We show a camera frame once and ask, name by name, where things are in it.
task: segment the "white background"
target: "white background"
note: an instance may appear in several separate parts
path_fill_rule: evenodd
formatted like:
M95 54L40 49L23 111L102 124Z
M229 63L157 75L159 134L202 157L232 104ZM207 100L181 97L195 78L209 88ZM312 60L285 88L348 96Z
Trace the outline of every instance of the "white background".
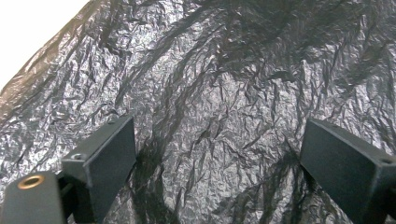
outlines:
M0 90L88 0L7 0L0 7Z

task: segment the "screw hole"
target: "screw hole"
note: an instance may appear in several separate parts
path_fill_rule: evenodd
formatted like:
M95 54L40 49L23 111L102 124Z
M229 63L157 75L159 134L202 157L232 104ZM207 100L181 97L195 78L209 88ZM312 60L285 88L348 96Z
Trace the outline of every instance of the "screw hole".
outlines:
M393 161L389 160L389 159L381 159L382 162L386 163L386 164L391 164L393 163Z
M84 158L84 156L78 153L78 154L74 154L71 158L76 161L81 161Z
M19 184L19 189L31 189L34 188L44 181L43 175L33 175L27 178L24 178Z

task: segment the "brass nut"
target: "brass nut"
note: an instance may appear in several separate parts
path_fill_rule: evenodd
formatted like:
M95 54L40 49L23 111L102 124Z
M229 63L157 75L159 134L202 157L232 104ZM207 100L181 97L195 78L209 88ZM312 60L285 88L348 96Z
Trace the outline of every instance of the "brass nut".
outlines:
M20 183L18 183L19 189L32 189L44 182L43 175L32 175L24 178Z

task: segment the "dark plastic wrap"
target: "dark plastic wrap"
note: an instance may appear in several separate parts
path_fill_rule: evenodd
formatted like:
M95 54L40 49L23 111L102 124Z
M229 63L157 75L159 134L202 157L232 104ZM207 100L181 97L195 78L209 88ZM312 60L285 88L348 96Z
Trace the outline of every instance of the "dark plastic wrap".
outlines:
M132 114L106 223L350 223L306 184L304 126L394 154L395 23L393 0L91 1L1 92L0 199Z

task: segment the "wrinkled black plastic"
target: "wrinkled black plastic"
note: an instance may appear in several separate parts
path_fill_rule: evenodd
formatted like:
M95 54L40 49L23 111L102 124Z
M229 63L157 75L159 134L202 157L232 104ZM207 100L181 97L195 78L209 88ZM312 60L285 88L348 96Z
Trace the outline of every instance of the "wrinkled black plastic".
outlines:
M0 191L132 114L136 168L107 223L349 223L306 184L304 126L394 154L395 5L92 1L1 92Z

